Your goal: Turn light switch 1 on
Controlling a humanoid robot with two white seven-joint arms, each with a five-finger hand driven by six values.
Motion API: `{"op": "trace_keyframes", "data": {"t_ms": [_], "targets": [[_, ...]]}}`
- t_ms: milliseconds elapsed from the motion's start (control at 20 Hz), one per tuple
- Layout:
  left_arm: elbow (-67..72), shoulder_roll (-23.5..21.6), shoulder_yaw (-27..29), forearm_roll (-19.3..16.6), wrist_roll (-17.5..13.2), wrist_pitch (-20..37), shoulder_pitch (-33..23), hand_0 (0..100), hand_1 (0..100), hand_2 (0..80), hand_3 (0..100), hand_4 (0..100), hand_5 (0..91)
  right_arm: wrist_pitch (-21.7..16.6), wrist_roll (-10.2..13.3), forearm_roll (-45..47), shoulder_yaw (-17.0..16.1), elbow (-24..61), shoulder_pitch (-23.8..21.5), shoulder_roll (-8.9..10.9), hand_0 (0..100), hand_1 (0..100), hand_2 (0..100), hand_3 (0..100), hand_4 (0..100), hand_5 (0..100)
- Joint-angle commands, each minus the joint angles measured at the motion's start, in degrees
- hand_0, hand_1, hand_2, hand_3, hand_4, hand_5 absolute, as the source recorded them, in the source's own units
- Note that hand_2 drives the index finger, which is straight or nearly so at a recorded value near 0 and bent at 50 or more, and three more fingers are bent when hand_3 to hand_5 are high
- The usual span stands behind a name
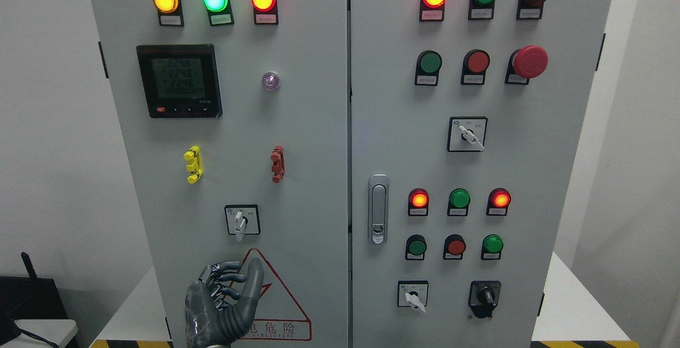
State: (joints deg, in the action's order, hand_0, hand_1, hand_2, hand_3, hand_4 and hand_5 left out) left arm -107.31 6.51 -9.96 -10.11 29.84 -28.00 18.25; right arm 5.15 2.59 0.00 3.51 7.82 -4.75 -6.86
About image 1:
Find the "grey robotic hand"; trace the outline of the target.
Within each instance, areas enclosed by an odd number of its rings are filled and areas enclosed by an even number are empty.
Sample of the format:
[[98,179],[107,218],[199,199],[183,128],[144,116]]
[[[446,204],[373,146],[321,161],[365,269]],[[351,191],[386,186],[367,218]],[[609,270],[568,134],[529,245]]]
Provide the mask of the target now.
[[185,340],[188,347],[229,347],[243,338],[257,313],[264,268],[252,259],[246,275],[240,261],[207,265],[185,294]]

